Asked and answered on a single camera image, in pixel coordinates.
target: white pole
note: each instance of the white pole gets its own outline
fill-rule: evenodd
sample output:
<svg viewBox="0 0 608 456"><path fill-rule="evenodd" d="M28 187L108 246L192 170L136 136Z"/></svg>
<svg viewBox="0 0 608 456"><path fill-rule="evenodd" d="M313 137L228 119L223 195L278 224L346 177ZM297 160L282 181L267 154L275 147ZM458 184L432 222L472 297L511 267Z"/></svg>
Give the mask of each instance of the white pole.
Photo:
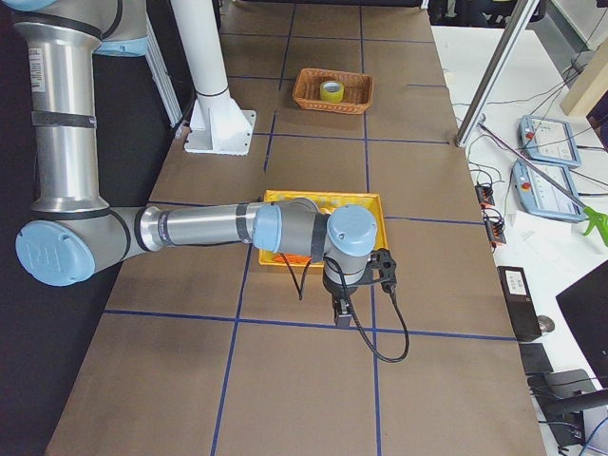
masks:
<svg viewBox="0 0 608 456"><path fill-rule="evenodd" d="M256 113L230 98L212 0L171 0L197 91L188 152L246 155Z"/></svg>
<svg viewBox="0 0 608 456"><path fill-rule="evenodd" d="M485 108L487 99L490 96L496 81L503 72L506 61L510 57L518 38L525 30L528 22L530 22L530 17L532 17L538 4L539 0L518 0L515 5L511 20L504 29L501 41L499 41L496 46L494 55L492 55L492 59L485 70L484 77L471 101L471 106L466 112L465 119L456 134L455 142L459 147L466 146L473 128L477 126L477 123L482 116L482 111Z"/></svg>

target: tape roll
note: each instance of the tape roll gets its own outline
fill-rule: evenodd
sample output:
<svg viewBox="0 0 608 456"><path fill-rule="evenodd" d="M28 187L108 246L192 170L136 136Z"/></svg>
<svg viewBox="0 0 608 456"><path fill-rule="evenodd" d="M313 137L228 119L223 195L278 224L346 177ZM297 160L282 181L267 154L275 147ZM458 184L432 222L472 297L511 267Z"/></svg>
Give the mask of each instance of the tape roll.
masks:
<svg viewBox="0 0 608 456"><path fill-rule="evenodd" d="M321 101L340 103L344 98L344 85L339 81L326 81L321 84Z"/></svg>

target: yellow tray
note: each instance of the yellow tray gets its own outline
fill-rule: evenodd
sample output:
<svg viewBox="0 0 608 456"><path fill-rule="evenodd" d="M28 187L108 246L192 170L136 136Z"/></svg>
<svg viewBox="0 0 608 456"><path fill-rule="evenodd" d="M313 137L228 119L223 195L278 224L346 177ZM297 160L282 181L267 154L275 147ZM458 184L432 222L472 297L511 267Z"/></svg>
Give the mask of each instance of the yellow tray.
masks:
<svg viewBox="0 0 608 456"><path fill-rule="evenodd" d="M384 213L380 195L377 193L328 193L328 192L296 192L293 190L266 190L264 201L288 201L295 198L308 198L316 203L324 214L331 214L338 207L346 204L359 204L368 209L376 219L378 233L374 249L388 249L387 232L384 226ZM295 267L304 267L310 259L309 256L286 255L289 263ZM263 266L286 266L285 261L279 253L260 250L258 256L259 264ZM312 268L322 267L323 263L311 264Z"/></svg>

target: metal pole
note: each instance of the metal pole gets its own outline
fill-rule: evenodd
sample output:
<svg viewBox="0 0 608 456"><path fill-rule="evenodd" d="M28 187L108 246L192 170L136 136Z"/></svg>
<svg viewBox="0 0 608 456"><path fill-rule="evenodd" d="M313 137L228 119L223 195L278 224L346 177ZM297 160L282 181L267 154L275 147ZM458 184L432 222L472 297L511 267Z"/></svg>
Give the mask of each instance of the metal pole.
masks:
<svg viewBox="0 0 608 456"><path fill-rule="evenodd" d="M525 30L538 4L539 0L518 0L511 20L506 26L503 36L501 36L501 41L496 46L494 55L492 55L492 59L485 70L484 77L473 97L471 106L466 112L465 119L456 134L455 142L459 147L466 146L473 128L475 128L482 115L490 92L494 88L520 34Z"/></svg>

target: blue tape line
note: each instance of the blue tape line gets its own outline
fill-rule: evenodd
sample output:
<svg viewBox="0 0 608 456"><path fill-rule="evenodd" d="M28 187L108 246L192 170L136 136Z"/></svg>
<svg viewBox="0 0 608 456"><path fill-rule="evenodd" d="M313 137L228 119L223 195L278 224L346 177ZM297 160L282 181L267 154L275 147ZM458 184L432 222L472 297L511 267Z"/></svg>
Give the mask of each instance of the blue tape line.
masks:
<svg viewBox="0 0 608 456"><path fill-rule="evenodd" d="M378 328L379 333L403 334L403 330L392 330L388 328ZM464 334L460 332L438 332L438 331L413 331L409 330L409 335L423 335L426 337L447 337L452 339L475 339L475 340L497 340L503 342L517 342L515 337L506 335L483 335L483 334Z"/></svg>
<svg viewBox="0 0 608 456"><path fill-rule="evenodd" d="M484 226L482 221L470 221L470 220L445 220L441 218L417 218L417 217L399 217L399 216L386 216L385 220L410 220L410 221L426 221L428 223L450 223L454 225L479 225Z"/></svg>
<svg viewBox="0 0 608 456"><path fill-rule="evenodd" d="M273 118L273 124L271 126L271 129L274 129L274 126L275 126L275 119ZM281 135L264 133L263 135L260 134L260 136L270 136L271 137L271 139L268 141L269 145L266 150L266 160L264 162L264 172L266 172L266 169L268 166L268 161L270 160L270 155L271 155L270 145L271 145L272 138L274 136L281 136ZM368 164L368 154L367 154L367 150L366 150L366 168L367 168L367 164ZM217 206L217 204L201 204L198 202L161 201L161 200L156 200L156 199L152 199L148 203L149 204L166 204L169 206L184 206L184 207L215 207L215 206ZM385 220L425 221L428 223L449 223L449 224L455 224L455 225L484 226L484 223L482 221L471 221L471 220L449 220L449 219L441 219L441 218L420 218L420 217L405 217L405 216L385 216L384 219Z"/></svg>
<svg viewBox="0 0 608 456"><path fill-rule="evenodd" d="M104 314L115 315L135 315L135 316L154 316L159 318L182 318L186 320L206 320L224 321L234 323L235 319L230 316L195 315L191 313L167 313L167 312L147 312L147 311L126 311L122 309L105 309Z"/></svg>
<svg viewBox="0 0 608 456"><path fill-rule="evenodd" d="M287 36L287 44L285 45L285 53L283 54L283 67L281 68L281 79L278 82L279 90L283 87L283 81L285 78L285 67L287 66L287 52L289 51L289 44L292 41L292 30L294 29L296 7L297 7L297 4L294 3L294 9L292 10L292 20L289 23L289 34Z"/></svg>
<svg viewBox="0 0 608 456"><path fill-rule="evenodd" d="M246 31L242 32L233 32L233 31L221 31L219 36L257 36L264 38L289 38L289 35L280 35L280 34L272 34L272 33L248 33Z"/></svg>
<svg viewBox="0 0 608 456"><path fill-rule="evenodd" d="M256 37L265 37L265 38L303 38L306 40L338 40L338 41L359 41L362 38L340 38L335 36L309 36L309 35L292 35L290 28L290 34L281 35L281 34L272 34L272 33L247 33L247 32L221 32L219 36L256 36ZM372 42L385 42L385 43L411 43L414 45L434 45L433 41L426 40L399 40L399 39L389 39L389 38L363 38L363 41L372 41Z"/></svg>
<svg viewBox="0 0 608 456"><path fill-rule="evenodd" d="M371 327L373 328L373 346L378 347L378 332L376 325L376 296L375 287L370 287L370 299L371 299ZM373 356L373 400L375 404L376 414L376 454L382 456L382 421L380 413L380 375L378 373L378 358Z"/></svg>
<svg viewBox="0 0 608 456"><path fill-rule="evenodd" d="M438 88L447 88L447 85L441 84L406 84L407 87L438 87Z"/></svg>
<svg viewBox="0 0 608 456"><path fill-rule="evenodd" d="M435 45L435 42L425 40L393 40L390 38L366 38L365 41L376 41L380 43L412 43L414 45Z"/></svg>
<svg viewBox="0 0 608 456"><path fill-rule="evenodd" d="M240 322L252 325L290 326L293 328L311 328L319 330L357 331L355 327L336 328L334 325L328 325L323 323L303 323L298 321L257 320L254 318L241 318ZM364 328L364 330L366 332L370 332L372 331L372 328Z"/></svg>
<svg viewBox="0 0 608 456"><path fill-rule="evenodd" d="M392 140L387 138L368 138L368 141L374 141L375 143L414 143L414 144L447 144L449 141L430 141L430 140Z"/></svg>
<svg viewBox="0 0 608 456"><path fill-rule="evenodd" d="M335 40L335 41L359 41L360 38L340 38L335 36L308 36L308 35L293 35L292 38L301 38L303 40Z"/></svg>
<svg viewBox="0 0 608 456"><path fill-rule="evenodd" d="M214 321L225 321L233 323L243 324L254 324L254 325L273 325L273 326L289 326L297 328L311 328L319 330L332 330L332 331L357 331L355 327L347 328L345 330L338 329L334 325L321 324L321 323L304 323L297 321L279 321L279 320L258 320L255 318L231 318L229 316L212 316L212 315L196 315L190 313L162 313L162 312L146 312L146 311L127 311L127 310L105 310L104 314L122 314L122 315L135 315L135 316L150 316L157 318L183 318L190 320L214 320ZM364 328L366 332L374 331L373 328ZM376 328L378 333L403 333L402 330L395 330L390 328ZM515 337L507 337L502 335L483 335L483 334L464 334L458 332L429 332L429 331L415 331L409 330L410 334L413 335L426 335L432 337L450 337L450 338L463 338L463 339L479 339L479 340L502 340L502 341L514 341L517 342Z"/></svg>
<svg viewBox="0 0 608 456"><path fill-rule="evenodd" d="M254 133L254 136L268 136L269 133ZM339 140L339 141L368 141L374 143L412 143L412 144L446 144L449 141L427 141L427 140L397 140L397 139L375 139L375 138L348 138L344 136L315 136L315 135L299 135L295 133L274 133L274 136L283 138L308 138L311 140Z"/></svg>
<svg viewBox="0 0 608 456"><path fill-rule="evenodd" d="M363 46L363 8L359 7L359 40L361 44L361 72L365 73L365 51ZM370 149L368 145L368 113L363 113L363 139L365 141L365 188L370 192Z"/></svg>
<svg viewBox="0 0 608 456"><path fill-rule="evenodd" d="M275 136L283 138L308 138L311 140L340 140L340 141L364 141L365 138L347 138L341 136L315 136L315 135L297 135L293 133L275 133Z"/></svg>
<svg viewBox="0 0 608 456"><path fill-rule="evenodd" d="M160 201L152 199L148 204L170 204L172 206L187 206L187 207L213 207L215 204L201 204L199 202L176 202L176 201Z"/></svg>
<svg viewBox="0 0 608 456"><path fill-rule="evenodd" d="M276 111L273 114L273 122L270 125L270 138L268 140L268 145L266 146L266 158L264 159L264 173L268 169L268 162L270 161L271 147L273 145L273 137L275 135L275 123L276 123Z"/></svg>
<svg viewBox="0 0 608 456"><path fill-rule="evenodd" d="M232 339L230 341L230 350L228 351L228 361L226 362L226 372L224 373L224 381L221 386L221 396L219 397L219 406L218 406L218 417L216 418L216 428L213 432L213 444L211 445L211 453L210 456L214 456L216 454L216 450L218 449L218 438L219 438L219 427L221 426L221 417L224 411L224 402L226 399L226 391L228 389L228 380L230 378L230 368L232 367L232 358L235 353L235 345L237 344L237 332L238 332L238 318L240 317L240 310L243 305L243 295L245 293L245 285L247 283L247 275L249 273L249 263L251 260L251 252L253 248L252 245L249 244L249 249L247 251L247 258L245 259L245 268L243 271L243 279L240 285L240 294L238 295L238 305L237 305L237 315L235 317L235 326L232 330Z"/></svg>
<svg viewBox="0 0 608 456"><path fill-rule="evenodd" d="M233 75L233 76L226 76L228 79L259 79L262 81L280 81L281 78L274 78L272 76L247 76L247 75L243 75L243 76L237 76L237 75Z"/></svg>

